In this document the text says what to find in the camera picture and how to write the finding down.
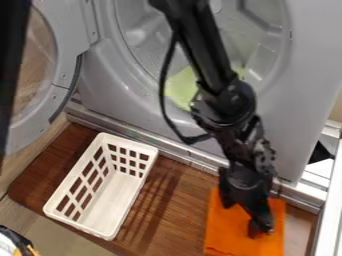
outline orange towel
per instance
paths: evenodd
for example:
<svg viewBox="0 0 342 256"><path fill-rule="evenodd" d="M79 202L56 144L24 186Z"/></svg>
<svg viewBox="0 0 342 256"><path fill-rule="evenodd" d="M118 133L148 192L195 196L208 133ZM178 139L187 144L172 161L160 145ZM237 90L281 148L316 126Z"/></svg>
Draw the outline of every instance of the orange towel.
<svg viewBox="0 0 342 256"><path fill-rule="evenodd" d="M285 202L270 199L275 218L272 234L256 239L247 235L249 215L239 205L224 209L218 188L212 190L205 238L206 255L220 256L283 256Z"/></svg>

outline wooden floor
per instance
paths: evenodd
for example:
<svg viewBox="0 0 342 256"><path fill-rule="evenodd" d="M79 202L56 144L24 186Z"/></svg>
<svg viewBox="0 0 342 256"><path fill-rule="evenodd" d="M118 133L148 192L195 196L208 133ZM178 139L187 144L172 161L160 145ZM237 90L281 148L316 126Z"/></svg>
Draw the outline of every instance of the wooden floor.
<svg viewBox="0 0 342 256"><path fill-rule="evenodd" d="M10 186L9 196L42 213L42 207L96 136L71 125ZM159 157L117 239L107 242L72 231L119 255L202 255L209 191L217 179ZM288 207L287 256L306 255L316 216Z"/></svg>

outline white plastic basket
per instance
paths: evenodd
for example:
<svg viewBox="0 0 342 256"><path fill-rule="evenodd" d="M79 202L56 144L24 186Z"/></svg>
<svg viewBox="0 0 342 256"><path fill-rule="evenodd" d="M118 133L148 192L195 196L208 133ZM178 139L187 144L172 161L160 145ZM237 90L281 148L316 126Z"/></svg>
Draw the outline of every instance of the white plastic basket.
<svg viewBox="0 0 342 256"><path fill-rule="evenodd" d="M44 213L113 240L157 156L155 147L99 134L44 205Z"/></svg>

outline washing machine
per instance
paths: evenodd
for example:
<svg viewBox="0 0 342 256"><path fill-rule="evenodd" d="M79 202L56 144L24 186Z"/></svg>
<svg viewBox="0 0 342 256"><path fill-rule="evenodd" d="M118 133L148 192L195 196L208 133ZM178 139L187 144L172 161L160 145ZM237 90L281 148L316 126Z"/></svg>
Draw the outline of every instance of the washing machine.
<svg viewBox="0 0 342 256"><path fill-rule="evenodd" d="M33 86L34 93L24 93L26 104L16 110L9 153L49 129L76 84L86 109L179 142L162 118L157 97L171 37L161 13L147 0L33 4L41 26L38 31L29 29L29 43L46 55L46 63L40 63L42 81ZM342 21L342 3L211 0L210 5L232 66L257 94L258 114L278 153L279 175L297 181L340 89L342 36L337 24ZM39 38L42 29L48 33ZM202 133L186 107L186 98L195 90L189 63L177 47L167 111L188 135ZM223 157L213 139L194 148Z"/></svg>

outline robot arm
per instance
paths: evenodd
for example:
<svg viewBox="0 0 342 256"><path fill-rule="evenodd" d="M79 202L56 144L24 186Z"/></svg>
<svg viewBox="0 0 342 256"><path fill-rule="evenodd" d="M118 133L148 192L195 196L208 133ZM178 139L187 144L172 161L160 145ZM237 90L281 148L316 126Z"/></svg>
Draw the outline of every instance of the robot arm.
<svg viewBox="0 0 342 256"><path fill-rule="evenodd" d="M150 0L163 12L173 36L160 77L161 108L166 122L187 143L216 138L230 167L220 168L220 195L225 207L239 203L251 215L249 235L271 232L273 218L268 196L276 171L275 151L264 137L256 115L256 96L232 70L208 0ZM198 79L199 93L191 114L207 134L185 137L167 117L164 86L167 70L180 43Z"/></svg>

